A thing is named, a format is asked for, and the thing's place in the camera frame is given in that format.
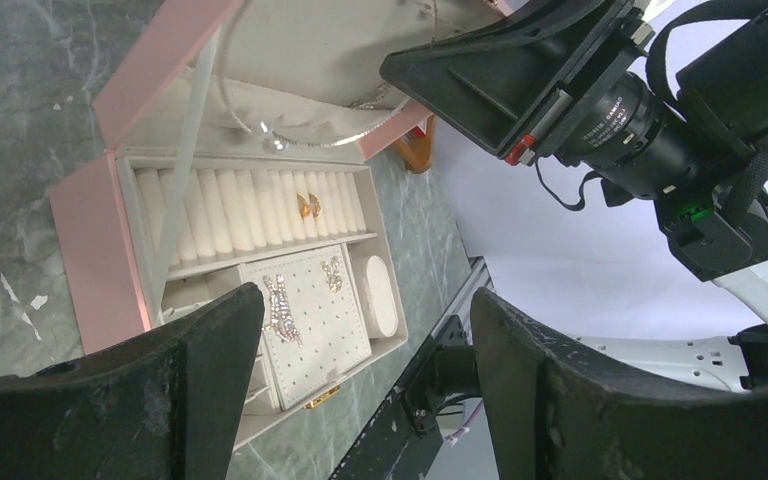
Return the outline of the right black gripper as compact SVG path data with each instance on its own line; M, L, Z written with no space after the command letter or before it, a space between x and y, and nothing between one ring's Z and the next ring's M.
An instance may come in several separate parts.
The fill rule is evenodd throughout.
M585 164L608 205L652 202L701 281L768 261L768 1L659 32L634 1L529 1L380 75L508 164Z

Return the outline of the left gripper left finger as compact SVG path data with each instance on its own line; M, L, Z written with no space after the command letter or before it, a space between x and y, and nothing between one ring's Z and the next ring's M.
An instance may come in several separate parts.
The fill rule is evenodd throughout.
M0 377L0 479L222 479L261 338L244 284L166 325Z

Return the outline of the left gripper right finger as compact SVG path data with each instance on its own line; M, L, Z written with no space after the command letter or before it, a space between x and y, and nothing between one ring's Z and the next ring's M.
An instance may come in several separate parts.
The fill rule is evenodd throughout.
M471 303L503 479L768 479L768 386L738 394L617 361L488 289Z

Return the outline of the pink jewelry box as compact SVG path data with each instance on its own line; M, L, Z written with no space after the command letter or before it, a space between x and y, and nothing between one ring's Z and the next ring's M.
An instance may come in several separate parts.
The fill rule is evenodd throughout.
M84 350L282 274L303 347L263 331L236 445L335 394L409 328L369 160L429 118L379 74L391 52L497 21L488 1L166 1L93 109L105 153L51 206ZM296 195L320 200L302 218ZM341 260L332 293L320 262ZM367 331L362 269L398 314Z

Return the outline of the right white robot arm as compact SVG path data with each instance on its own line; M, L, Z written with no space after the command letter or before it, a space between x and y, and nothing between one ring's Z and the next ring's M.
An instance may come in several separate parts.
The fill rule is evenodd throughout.
M768 1L531 1L389 54L381 76L512 166L585 165L606 205L652 203L670 253L759 319L683 341L583 337L618 361L746 393L768 385Z

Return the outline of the crystal drop earring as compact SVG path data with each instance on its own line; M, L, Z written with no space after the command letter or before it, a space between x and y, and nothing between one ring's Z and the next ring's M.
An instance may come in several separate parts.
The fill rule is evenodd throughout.
M268 291L269 301L269 320L263 330L271 331L282 343L302 348L303 341L291 311L284 276L264 275L262 281Z

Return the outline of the white oval pillow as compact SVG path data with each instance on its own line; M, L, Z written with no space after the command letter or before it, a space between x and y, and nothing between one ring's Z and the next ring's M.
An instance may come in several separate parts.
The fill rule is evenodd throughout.
M390 338L398 329L398 314L389 272L383 259L370 256L362 269L366 323L371 338Z

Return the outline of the small crystal earring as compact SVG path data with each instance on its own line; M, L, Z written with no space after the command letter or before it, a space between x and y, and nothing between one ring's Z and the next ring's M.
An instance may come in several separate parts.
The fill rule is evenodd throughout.
M320 267L326 276L326 284L332 293L339 293L343 288L343 277L341 275L341 260L337 256L329 260L320 262Z

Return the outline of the gold earring in box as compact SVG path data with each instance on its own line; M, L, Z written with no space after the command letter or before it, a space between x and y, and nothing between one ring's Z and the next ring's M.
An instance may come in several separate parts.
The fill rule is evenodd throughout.
M302 218L318 218L321 214L322 206L317 196L308 193L306 196L296 195L299 214Z

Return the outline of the orange wooden rack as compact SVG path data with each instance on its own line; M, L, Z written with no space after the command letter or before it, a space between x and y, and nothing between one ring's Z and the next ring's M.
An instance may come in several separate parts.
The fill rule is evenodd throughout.
M413 174L425 173L433 165L435 123L436 117L431 115L393 143L406 168Z

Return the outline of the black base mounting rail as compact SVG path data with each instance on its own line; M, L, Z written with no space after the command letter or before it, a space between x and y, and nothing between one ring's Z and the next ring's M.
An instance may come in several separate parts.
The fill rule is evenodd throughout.
M337 463L332 479L424 479L446 443L444 420L456 407L478 398L470 304L482 288L493 287L484 258Z

